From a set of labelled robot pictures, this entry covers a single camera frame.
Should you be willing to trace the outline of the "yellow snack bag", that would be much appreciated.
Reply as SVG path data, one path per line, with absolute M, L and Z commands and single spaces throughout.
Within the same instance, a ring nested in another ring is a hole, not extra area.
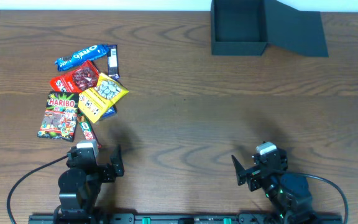
M 96 123 L 108 109 L 128 93 L 129 90 L 118 81 L 100 73 L 96 86 L 79 94 L 78 107 L 92 123 Z

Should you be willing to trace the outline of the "blue Oreo cookie pack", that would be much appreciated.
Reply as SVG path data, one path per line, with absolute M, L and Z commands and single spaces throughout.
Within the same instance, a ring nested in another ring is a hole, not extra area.
M 85 49 L 79 50 L 66 57 L 56 59 L 55 65 L 59 72 L 77 67 L 87 60 L 99 59 L 107 54 L 109 47 L 106 44 L 92 45 Z

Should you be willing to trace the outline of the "dark purple chocolate bar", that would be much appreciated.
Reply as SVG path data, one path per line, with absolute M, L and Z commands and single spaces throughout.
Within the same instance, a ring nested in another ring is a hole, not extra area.
M 113 80 L 118 80 L 119 75 L 119 62 L 117 56 L 117 45 L 108 45 L 109 52 L 107 53 L 108 62 L 108 76 Z

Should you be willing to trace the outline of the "red snack bag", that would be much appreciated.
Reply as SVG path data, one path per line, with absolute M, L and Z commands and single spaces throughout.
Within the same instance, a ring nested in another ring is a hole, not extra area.
M 93 62 L 87 60 L 78 68 L 50 80 L 55 91 L 81 93 L 95 87 L 99 79 L 99 70 Z

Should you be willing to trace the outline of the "black box with lid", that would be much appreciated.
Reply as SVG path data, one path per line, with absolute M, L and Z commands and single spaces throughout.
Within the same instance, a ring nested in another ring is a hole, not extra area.
M 211 53 L 262 55 L 274 45 L 307 57 L 328 57 L 321 13 L 278 0 L 211 2 Z

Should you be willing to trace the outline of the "blue Eclipse mint box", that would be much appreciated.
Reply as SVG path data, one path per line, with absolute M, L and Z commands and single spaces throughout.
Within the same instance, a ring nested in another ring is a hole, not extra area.
M 115 114 L 116 114 L 115 106 L 112 106 L 100 117 L 100 120 L 109 118 L 109 117 L 111 117 L 111 116 L 113 116 Z

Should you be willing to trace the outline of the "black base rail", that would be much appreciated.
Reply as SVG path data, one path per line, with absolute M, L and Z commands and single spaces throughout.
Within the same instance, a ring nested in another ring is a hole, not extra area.
M 68 219 L 58 215 L 31 215 L 29 224 L 99 223 L 99 224 L 268 224 L 296 223 L 294 218 L 275 217 L 266 213 L 240 213 L 238 215 L 134 215 L 115 213 L 100 219 Z

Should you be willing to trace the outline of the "Haribo gummy bag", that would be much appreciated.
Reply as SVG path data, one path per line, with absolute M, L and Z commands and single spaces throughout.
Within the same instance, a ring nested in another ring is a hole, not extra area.
M 78 100 L 77 93 L 51 91 L 48 94 L 44 118 L 37 137 L 73 142 L 78 115 Z

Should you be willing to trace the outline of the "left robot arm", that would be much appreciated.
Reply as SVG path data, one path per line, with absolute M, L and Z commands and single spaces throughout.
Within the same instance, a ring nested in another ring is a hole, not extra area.
M 111 216 L 95 207 L 103 183 L 113 183 L 124 175 L 120 145 L 110 162 L 99 165 L 96 140 L 83 140 L 67 152 L 65 171 L 58 179 L 60 206 L 53 223 L 109 223 Z

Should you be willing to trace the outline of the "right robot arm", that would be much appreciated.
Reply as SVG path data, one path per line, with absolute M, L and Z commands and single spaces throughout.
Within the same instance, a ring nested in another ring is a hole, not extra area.
M 312 208 L 307 179 L 287 171 L 287 152 L 272 142 L 264 142 L 255 150 L 254 166 L 248 169 L 231 156 L 237 184 L 246 184 L 251 192 L 263 190 L 276 209 L 280 223 L 321 223 Z

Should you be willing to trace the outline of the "red KitKat bar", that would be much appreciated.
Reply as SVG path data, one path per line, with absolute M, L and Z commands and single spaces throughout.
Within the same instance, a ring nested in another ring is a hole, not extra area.
M 99 149 L 102 148 L 102 145 L 98 141 L 98 138 L 96 137 L 95 132 L 94 132 L 88 118 L 84 114 L 79 113 L 77 115 L 77 121 L 79 122 L 79 124 L 81 126 L 81 130 L 85 136 L 85 139 L 86 140 L 96 140 L 98 148 Z

